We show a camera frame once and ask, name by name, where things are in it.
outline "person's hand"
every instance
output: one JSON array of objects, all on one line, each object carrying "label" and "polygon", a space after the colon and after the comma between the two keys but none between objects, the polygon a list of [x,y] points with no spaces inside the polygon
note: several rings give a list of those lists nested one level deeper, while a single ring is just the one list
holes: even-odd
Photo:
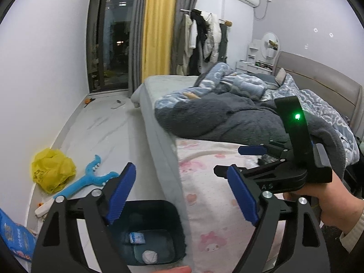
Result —
[{"label": "person's hand", "polygon": [[[354,228],[363,213],[364,201],[353,196],[335,172],[332,172],[332,183],[306,184],[293,193],[317,197],[322,210],[322,222],[339,228],[345,235]],[[292,199],[291,193],[284,193],[283,197]]]},{"label": "person's hand", "polygon": [[160,271],[156,271],[154,273],[191,273],[192,270],[189,266],[184,266],[184,267],[176,267],[176,268],[172,268],[169,270],[160,270]]}]

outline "white marble tile floor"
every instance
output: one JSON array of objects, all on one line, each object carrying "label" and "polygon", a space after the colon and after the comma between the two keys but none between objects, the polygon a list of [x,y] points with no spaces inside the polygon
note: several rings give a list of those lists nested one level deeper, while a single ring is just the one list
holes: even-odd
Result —
[{"label": "white marble tile floor", "polygon": [[[111,109],[116,100],[126,104]],[[85,167],[97,154],[101,165],[97,175],[110,171],[121,172],[127,162],[136,166],[136,181],[128,200],[163,200],[164,195],[157,179],[153,159],[145,133],[140,109],[134,108],[125,96],[98,97],[84,108],[67,134],[61,151],[77,167],[75,180],[84,175]],[[88,186],[73,198],[86,196],[94,186]],[[101,271],[88,237],[84,220],[78,220],[81,243],[90,268]],[[130,267],[132,273],[150,273],[165,266]]]}]

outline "headboard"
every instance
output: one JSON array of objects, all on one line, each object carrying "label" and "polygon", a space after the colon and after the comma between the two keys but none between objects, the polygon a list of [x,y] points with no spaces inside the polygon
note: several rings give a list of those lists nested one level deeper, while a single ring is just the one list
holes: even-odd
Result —
[{"label": "headboard", "polygon": [[280,68],[292,75],[298,88],[312,90],[349,117],[351,130],[357,137],[363,138],[364,99],[360,84],[322,63],[285,51],[280,51],[276,58],[275,76]]}]

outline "blue gripper pad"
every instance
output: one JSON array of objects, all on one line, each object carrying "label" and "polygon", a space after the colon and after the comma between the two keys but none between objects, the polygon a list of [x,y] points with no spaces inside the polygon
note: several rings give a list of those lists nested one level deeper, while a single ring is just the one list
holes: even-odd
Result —
[{"label": "blue gripper pad", "polygon": [[267,149],[263,146],[240,146],[238,152],[240,155],[262,156],[267,154]]},{"label": "blue gripper pad", "polygon": [[127,164],[127,170],[124,177],[119,182],[119,185],[114,190],[110,200],[109,200],[109,212],[106,216],[107,221],[109,224],[117,220],[121,212],[123,211],[126,199],[129,196],[130,190],[134,185],[135,178],[137,175],[137,170],[135,165],[129,162]]},{"label": "blue gripper pad", "polygon": [[230,188],[234,193],[244,218],[256,226],[259,222],[257,202],[240,178],[239,173],[237,173],[232,166],[227,169],[227,181],[229,182]]}]

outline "gray wall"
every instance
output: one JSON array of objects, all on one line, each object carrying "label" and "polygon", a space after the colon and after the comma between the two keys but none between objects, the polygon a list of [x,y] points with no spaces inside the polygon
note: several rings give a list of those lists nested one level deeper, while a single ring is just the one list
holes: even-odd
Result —
[{"label": "gray wall", "polygon": [[[261,0],[256,17],[263,16],[265,5]],[[323,63],[364,85],[364,29],[346,0],[272,0],[266,17],[254,19],[253,38],[266,32],[278,36],[281,50]]]}]

